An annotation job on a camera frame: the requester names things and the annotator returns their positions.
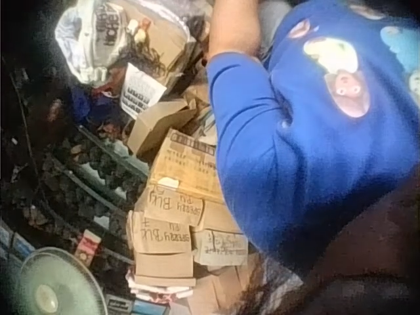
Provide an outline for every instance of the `cartoon print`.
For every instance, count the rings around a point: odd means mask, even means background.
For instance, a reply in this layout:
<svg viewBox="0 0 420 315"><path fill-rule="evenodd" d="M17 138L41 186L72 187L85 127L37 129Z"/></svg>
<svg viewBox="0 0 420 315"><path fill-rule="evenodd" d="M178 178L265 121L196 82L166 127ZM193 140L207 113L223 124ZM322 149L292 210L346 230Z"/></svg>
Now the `cartoon print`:
<svg viewBox="0 0 420 315"><path fill-rule="evenodd" d="M327 88L337 107L354 118L364 116L369 110L370 97L363 74L339 70L324 77Z"/></svg>
<svg viewBox="0 0 420 315"><path fill-rule="evenodd" d="M407 74L419 67L420 30L386 26L381 30L381 39L396 54Z"/></svg>
<svg viewBox="0 0 420 315"><path fill-rule="evenodd" d="M305 36L310 30L310 22L308 19L300 21L289 32L288 38L300 38Z"/></svg>
<svg viewBox="0 0 420 315"><path fill-rule="evenodd" d="M368 18L369 20L381 20L385 17L384 14L369 7L365 7L364 5L350 5L349 7L354 13L359 14L364 18Z"/></svg>
<svg viewBox="0 0 420 315"><path fill-rule="evenodd" d="M420 107L420 70L415 70L408 79L409 90L414 101Z"/></svg>
<svg viewBox="0 0 420 315"><path fill-rule="evenodd" d="M358 58L353 46L346 41L329 37L317 37L303 46L305 54L316 60L329 74L346 70L353 74L358 69Z"/></svg>

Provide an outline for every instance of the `sleeve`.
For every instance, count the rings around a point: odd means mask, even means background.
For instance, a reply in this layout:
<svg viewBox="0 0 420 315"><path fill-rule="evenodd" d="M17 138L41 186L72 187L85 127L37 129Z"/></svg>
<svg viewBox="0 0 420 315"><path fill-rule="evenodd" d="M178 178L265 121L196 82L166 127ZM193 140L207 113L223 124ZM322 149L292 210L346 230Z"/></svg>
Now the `sleeve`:
<svg viewBox="0 0 420 315"><path fill-rule="evenodd" d="M207 75L226 204L254 245L278 252L293 224L299 157L279 133L285 116L269 74L246 55L226 53L210 61Z"/></svg>

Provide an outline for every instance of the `white plastic bag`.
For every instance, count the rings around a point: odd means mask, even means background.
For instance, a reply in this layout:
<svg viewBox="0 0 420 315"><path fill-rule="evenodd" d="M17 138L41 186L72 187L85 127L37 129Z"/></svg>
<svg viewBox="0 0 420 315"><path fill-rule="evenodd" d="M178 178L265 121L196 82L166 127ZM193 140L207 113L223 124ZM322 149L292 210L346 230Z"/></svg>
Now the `white plastic bag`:
<svg viewBox="0 0 420 315"><path fill-rule="evenodd" d="M78 0L58 21L55 39L70 71L84 84L105 84L108 67L128 44L123 8L103 0Z"/></svg>

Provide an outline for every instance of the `white fan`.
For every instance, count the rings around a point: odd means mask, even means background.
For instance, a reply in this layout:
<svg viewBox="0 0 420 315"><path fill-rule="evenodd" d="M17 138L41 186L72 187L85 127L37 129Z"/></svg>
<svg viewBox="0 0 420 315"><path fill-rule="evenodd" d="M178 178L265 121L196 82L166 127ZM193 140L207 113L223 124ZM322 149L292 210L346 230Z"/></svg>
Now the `white fan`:
<svg viewBox="0 0 420 315"><path fill-rule="evenodd" d="M107 315L95 277L77 258L54 247L34 251L20 272L17 299L24 315Z"/></svg>

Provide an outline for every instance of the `blue sweatshirt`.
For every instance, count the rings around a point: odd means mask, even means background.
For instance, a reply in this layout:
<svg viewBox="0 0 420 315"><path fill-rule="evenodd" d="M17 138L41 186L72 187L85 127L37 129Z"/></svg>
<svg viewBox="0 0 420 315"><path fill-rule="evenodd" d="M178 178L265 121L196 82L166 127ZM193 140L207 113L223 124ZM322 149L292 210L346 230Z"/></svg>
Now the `blue sweatshirt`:
<svg viewBox="0 0 420 315"><path fill-rule="evenodd" d="M419 161L420 30L338 0L294 8L263 66L207 66L217 167L250 241L306 273L340 229Z"/></svg>

